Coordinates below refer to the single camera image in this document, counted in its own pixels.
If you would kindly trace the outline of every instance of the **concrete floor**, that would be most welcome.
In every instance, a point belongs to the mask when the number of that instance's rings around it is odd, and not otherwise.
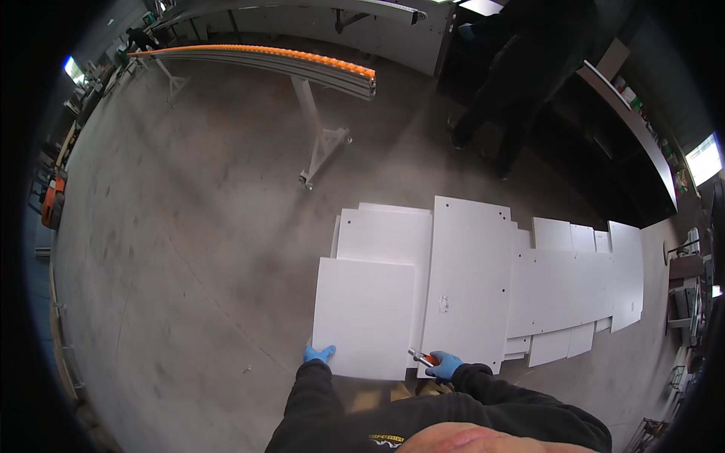
[[[174,109],[157,70],[91,116],[70,158],[54,248],[78,373],[129,453],[265,448],[312,333],[318,260],[342,208],[432,208],[440,194],[508,205],[522,228],[532,216],[605,227],[531,152],[501,182],[475,153],[452,150],[444,122],[460,108],[430,78],[386,60],[374,64],[372,102],[312,87],[324,125],[349,126],[355,141],[309,193],[297,175],[312,142],[289,78],[211,62],[169,67],[194,77]],[[500,132],[479,135],[495,146]],[[501,372],[601,418],[615,451],[658,413],[676,351],[663,336],[661,258],[674,232],[665,222],[643,238],[639,323],[597,333],[581,356],[506,362]]]

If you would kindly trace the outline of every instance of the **black pants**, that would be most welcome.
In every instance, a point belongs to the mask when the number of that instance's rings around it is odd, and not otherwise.
[[[153,50],[159,50],[159,49],[161,49],[159,47],[159,45],[156,44],[154,42],[154,40],[151,39],[151,38],[146,38],[146,39],[142,40],[140,43],[137,42],[137,44],[138,44],[138,50],[141,50],[141,51],[145,51],[146,50],[146,46],[151,47]]]
[[[468,142],[476,129],[498,112],[503,109],[510,111],[501,148],[493,161],[497,170],[508,173],[521,152],[542,105],[543,101],[537,97],[517,97],[517,93],[509,87],[495,81],[487,81],[476,92],[473,106],[458,121],[453,129],[453,135],[460,142]]]

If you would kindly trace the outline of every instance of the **screwdriver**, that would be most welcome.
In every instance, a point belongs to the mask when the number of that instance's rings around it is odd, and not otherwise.
[[[440,365],[441,363],[438,361],[437,358],[433,357],[432,355],[423,354],[422,352],[418,352],[413,348],[408,349],[408,354],[413,356],[413,361],[420,362],[428,368]]]

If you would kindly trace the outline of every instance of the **window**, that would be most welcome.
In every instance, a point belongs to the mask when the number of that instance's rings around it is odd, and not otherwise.
[[[685,158],[690,171],[692,171],[692,179],[695,180],[696,186],[712,178],[723,167],[720,160],[718,139],[714,132]]]
[[[80,85],[86,79],[82,69],[75,63],[73,57],[68,57],[68,59],[65,60],[63,68],[65,69],[66,74],[73,79],[73,82],[75,82],[76,85]]]

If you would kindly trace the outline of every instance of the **white melamine board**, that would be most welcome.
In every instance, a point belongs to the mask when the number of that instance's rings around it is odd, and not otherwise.
[[[503,352],[505,354],[515,354],[523,352],[528,354],[531,350],[531,336],[519,336],[516,338],[507,338]]]
[[[558,331],[611,316],[613,268],[608,254],[519,250],[511,269],[507,337]]]
[[[595,252],[594,228],[584,225],[571,226],[571,248],[575,252]]]
[[[612,253],[612,244],[609,242],[608,231],[595,231],[594,244],[597,246],[597,252]]]
[[[415,265],[413,318],[409,347],[421,349],[431,263],[433,216],[419,212],[343,209],[338,240],[339,259]],[[418,363],[408,357],[408,367]]]
[[[594,332],[601,332],[605,329],[609,329],[610,327],[612,327],[612,318],[606,317],[604,319],[598,320],[594,324]]]
[[[639,228],[609,222],[609,238],[614,259],[614,313],[612,332],[639,321],[642,315],[645,270],[642,261],[642,235]]]
[[[423,351],[499,372],[511,284],[510,209],[436,196]],[[418,376],[425,376],[418,368]]]
[[[405,379],[415,267],[320,258],[312,347],[334,375]]]
[[[531,231],[528,230],[515,230],[513,232],[513,250],[532,249],[532,237]]]
[[[526,354],[523,352],[512,352],[511,354],[504,354],[503,361],[506,360],[516,360],[516,359],[523,359]]]
[[[330,246],[330,258],[337,258],[337,241],[340,237],[340,216],[335,216],[335,230],[332,233],[332,245]]]
[[[592,339],[594,338],[594,323],[577,325],[571,328],[569,338],[569,351],[567,357],[583,354],[592,350]]]
[[[534,247],[538,250],[571,252],[571,227],[563,220],[534,217]]]
[[[401,212],[403,214],[433,214],[430,209],[421,209],[417,207],[393,206],[392,204],[376,204],[362,203],[357,205],[361,211],[385,211],[385,212]]]
[[[531,338],[529,367],[563,359],[569,352],[571,329],[540,333]]]

